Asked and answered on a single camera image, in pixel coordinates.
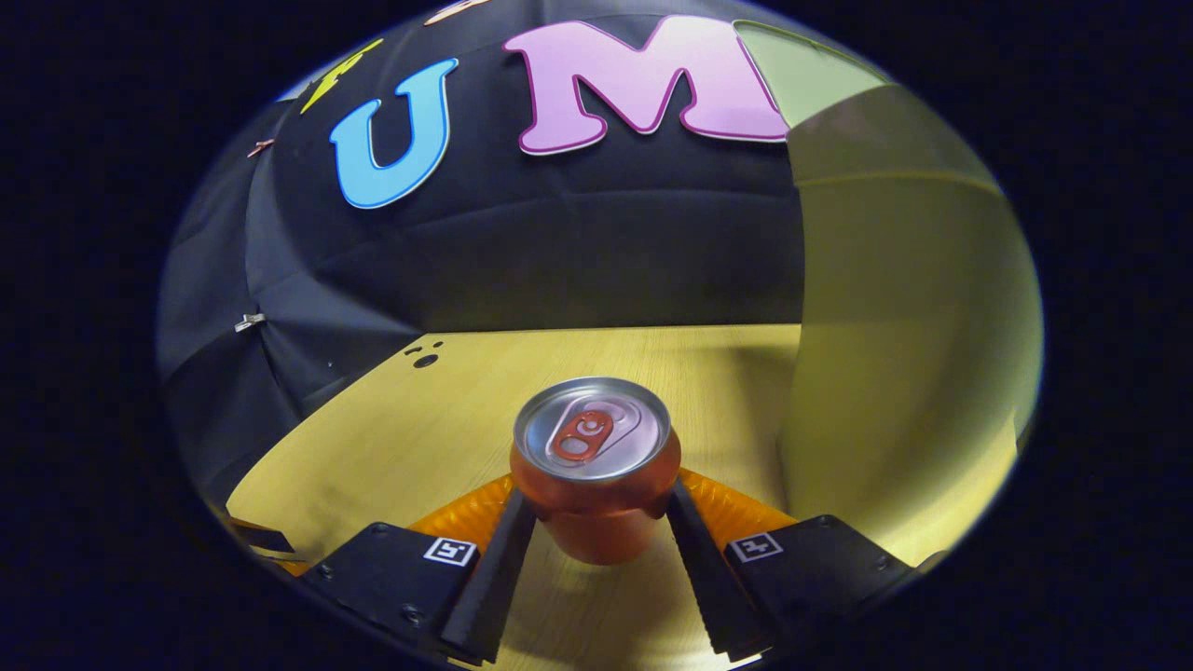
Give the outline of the black backdrop cloth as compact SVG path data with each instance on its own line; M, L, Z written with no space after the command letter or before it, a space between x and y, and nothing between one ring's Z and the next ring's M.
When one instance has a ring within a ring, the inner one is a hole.
M744 0L463 0L230 133L157 294L200 494L225 504L427 333L797 322L801 196L738 19L795 26Z

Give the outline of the wooden desktop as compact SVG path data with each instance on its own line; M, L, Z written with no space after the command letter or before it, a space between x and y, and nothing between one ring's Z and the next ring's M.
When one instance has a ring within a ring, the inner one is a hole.
M412 524L509 469L513 421L537 390L630 378L665 400L682 463L787 505L778 430L797 324L429 333L282 438L227 501L307 560L369 522ZM493 665L468 671L728 671L707 642L666 521L617 568L567 558L537 527Z

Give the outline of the green desktop garbage bin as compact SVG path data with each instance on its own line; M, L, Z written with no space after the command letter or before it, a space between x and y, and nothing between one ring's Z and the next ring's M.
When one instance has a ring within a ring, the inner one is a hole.
M789 124L802 330L778 437L789 513L931 570L999 495L1036 415L1044 314L1007 195L873 64L734 21Z

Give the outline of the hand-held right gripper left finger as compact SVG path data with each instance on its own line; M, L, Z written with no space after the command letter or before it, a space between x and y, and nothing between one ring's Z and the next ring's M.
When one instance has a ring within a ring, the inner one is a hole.
M494 663L533 529L528 501L503 475L412 527L366 524L303 583L336 612L409 650Z

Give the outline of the orange pop can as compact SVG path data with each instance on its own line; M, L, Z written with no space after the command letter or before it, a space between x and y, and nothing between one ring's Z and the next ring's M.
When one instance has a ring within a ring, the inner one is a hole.
M651 544L680 476L665 401L630 378L577 377L538 390L513 420L511 476L554 543L612 566Z

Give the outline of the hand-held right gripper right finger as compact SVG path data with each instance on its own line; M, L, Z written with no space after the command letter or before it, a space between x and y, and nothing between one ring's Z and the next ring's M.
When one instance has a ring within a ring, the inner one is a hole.
M667 519L707 640L734 661L817 650L919 578L835 515L797 521L691 469Z

